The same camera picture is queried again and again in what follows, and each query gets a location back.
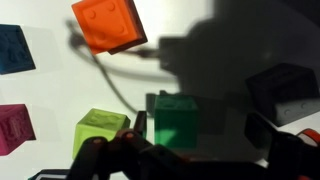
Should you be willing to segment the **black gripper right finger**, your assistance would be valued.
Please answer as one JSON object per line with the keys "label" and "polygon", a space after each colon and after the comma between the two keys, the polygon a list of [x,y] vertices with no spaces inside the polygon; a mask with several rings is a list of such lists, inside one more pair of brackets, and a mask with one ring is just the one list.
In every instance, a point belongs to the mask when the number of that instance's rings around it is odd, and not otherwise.
{"label": "black gripper right finger", "polygon": [[256,113],[247,115],[244,134],[268,162],[264,180],[320,180],[320,148],[276,130]]}

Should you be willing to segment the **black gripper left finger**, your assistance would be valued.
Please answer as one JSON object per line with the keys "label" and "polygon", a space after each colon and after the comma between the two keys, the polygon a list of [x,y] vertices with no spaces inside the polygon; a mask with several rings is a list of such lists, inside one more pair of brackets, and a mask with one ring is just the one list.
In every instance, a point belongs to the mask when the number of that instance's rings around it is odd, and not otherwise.
{"label": "black gripper left finger", "polygon": [[82,144],[66,180],[110,180],[123,172],[129,180],[186,180],[183,161],[162,145],[143,137],[147,113],[139,111],[133,129],[122,129],[113,140],[102,136]]}

